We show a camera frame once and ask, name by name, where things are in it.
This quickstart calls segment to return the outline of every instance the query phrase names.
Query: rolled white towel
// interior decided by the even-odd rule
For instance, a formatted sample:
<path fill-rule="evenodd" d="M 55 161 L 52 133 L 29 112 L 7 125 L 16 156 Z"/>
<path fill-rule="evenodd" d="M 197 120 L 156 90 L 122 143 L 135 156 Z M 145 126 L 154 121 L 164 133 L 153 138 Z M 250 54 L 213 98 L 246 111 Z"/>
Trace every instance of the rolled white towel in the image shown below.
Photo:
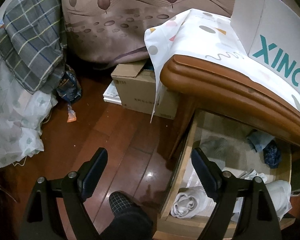
<path fill-rule="evenodd" d="M 176 218 L 191 218 L 203 211 L 209 198 L 202 186 L 186 188 L 184 192 L 179 192 L 170 214 Z"/>

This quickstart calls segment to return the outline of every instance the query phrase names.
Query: person's foot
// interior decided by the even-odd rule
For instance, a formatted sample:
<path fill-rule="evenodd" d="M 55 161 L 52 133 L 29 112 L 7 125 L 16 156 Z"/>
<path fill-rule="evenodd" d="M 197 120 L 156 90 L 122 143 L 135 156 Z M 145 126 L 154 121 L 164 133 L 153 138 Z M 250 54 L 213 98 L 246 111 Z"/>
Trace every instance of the person's foot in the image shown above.
<path fill-rule="evenodd" d="M 109 203 L 114 216 L 121 213 L 124 209 L 129 207 L 138 207 L 125 194 L 120 191 L 112 192 L 109 196 Z"/>

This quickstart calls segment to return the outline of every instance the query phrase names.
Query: cardboard box flap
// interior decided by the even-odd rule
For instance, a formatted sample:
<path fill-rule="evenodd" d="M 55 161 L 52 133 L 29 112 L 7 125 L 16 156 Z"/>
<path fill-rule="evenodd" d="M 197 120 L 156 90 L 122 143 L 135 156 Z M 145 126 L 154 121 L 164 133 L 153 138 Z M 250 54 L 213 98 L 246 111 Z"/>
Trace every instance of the cardboard box flap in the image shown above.
<path fill-rule="evenodd" d="M 138 76 L 146 61 L 147 60 L 144 59 L 130 63 L 118 64 L 114 71 L 111 73 L 111 76 L 135 78 L 136 76 Z"/>

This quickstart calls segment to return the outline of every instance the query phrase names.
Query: metal screw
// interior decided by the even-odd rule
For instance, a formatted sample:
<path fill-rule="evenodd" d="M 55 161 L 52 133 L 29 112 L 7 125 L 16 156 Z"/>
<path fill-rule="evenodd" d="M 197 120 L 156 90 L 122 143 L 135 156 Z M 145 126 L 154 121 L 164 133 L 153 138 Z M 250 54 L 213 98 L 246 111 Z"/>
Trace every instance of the metal screw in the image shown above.
<path fill-rule="evenodd" d="M 224 172 L 222 173 L 222 175 L 225 176 L 226 178 L 230 178 L 230 177 L 231 177 L 231 172 L 229 172 L 229 171 L 224 171 Z"/>
<path fill-rule="evenodd" d="M 75 171 L 71 171 L 71 172 L 69 172 L 69 174 L 68 174 L 68 177 L 69 177 L 69 178 L 74 178 L 75 176 L 77 176 L 77 173 L 76 173 Z"/>
<path fill-rule="evenodd" d="M 261 183 L 262 182 L 262 179 L 258 176 L 255 176 L 254 180 L 255 180 L 256 183 Z"/>
<path fill-rule="evenodd" d="M 38 179 L 37 179 L 37 182 L 38 182 L 38 183 L 42 183 L 42 182 L 44 182 L 44 177 L 40 177 L 40 178 L 38 178 Z"/>

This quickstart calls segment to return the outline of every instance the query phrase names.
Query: wooden table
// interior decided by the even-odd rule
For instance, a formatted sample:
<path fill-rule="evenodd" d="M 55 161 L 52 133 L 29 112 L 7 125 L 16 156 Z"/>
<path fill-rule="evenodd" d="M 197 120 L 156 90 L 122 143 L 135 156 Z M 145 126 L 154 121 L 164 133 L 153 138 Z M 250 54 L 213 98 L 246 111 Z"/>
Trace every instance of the wooden table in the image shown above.
<path fill-rule="evenodd" d="M 160 80 L 168 89 L 181 94 L 167 144 L 168 158 L 175 152 L 196 108 L 235 119 L 300 146 L 300 112 L 235 70 L 174 55 L 164 65 Z"/>

